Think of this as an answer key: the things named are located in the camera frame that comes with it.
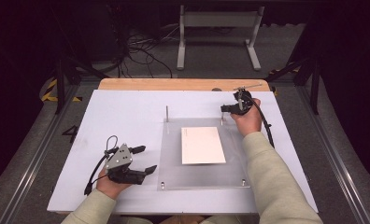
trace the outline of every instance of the white paper card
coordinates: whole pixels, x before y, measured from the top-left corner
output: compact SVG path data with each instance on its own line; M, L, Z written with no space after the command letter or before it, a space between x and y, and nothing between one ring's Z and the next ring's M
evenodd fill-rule
M181 129L182 164L226 163L217 127Z

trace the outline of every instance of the beige sweater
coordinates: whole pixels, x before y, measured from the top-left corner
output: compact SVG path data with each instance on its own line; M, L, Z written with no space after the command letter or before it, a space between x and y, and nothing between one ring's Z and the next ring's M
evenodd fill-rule
M248 171L260 223L322 223L287 165L262 133L250 133L243 140ZM63 223L107 223L116 201L95 189ZM239 223L236 218L211 217L203 224ZM142 220L131 223L148 223Z

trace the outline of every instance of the floor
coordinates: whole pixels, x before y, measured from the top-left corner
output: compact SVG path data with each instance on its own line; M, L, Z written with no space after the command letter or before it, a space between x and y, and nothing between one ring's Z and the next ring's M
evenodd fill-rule
M250 33L244 29L190 30L186 33L186 61L182 71L176 70L178 35L170 35L149 52L170 68L173 78L264 78L271 70L285 65L303 28L303 25L262 27L255 44L262 65L259 72L252 69L244 45ZM166 27L163 33L169 34L174 29L176 26ZM132 58L150 62L150 57L141 52L132 53ZM111 77L121 74L122 78L170 77L170 70L157 61L149 68L129 59L125 63L122 72L115 69L107 74ZM105 66L107 62L94 65L97 69ZM309 178L321 219L324 223L370 223L370 176L335 116L323 81L320 114L316 116L307 103L309 84L295 87L292 77L293 74L288 74L270 86L277 88L277 103ZM57 223L64 219L65 215L46 211L71 148L71 136L63 133L74 125L79 126L98 81L83 75L79 86L67 86L70 103L60 115L55 115L56 102L44 103L34 126L0 177L0 223ZM41 95L49 84L47 80ZM73 96L82 97L82 101L71 101ZM343 180L342 174L349 174L350 179ZM108 223L115 223L116 218L112 216Z

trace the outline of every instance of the transparent plastic sheet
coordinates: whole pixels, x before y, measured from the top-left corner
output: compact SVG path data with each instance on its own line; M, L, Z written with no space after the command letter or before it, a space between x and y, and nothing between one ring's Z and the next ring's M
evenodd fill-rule
M158 190L249 188L247 159L234 127L221 118L164 122ZM217 127L226 163L182 164L181 128Z

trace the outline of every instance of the hand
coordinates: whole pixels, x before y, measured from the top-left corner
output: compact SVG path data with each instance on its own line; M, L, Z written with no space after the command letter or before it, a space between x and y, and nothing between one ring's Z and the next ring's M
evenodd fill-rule
M101 179L97 180L97 189L106 194L109 198L116 200L118 198L119 194L124 191L125 189L132 186L131 184L118 184L113 181L111 181L106 175L106 168L104 167L100 174L98 174L98 177Z
M257 105L261 104L259 99L253 98ZM249 112L245 115L231 114L232 119L235 120L237 129L243 136L246 136L249 133L255 133L261 131L262 119L261 115L255 105L251 107Z

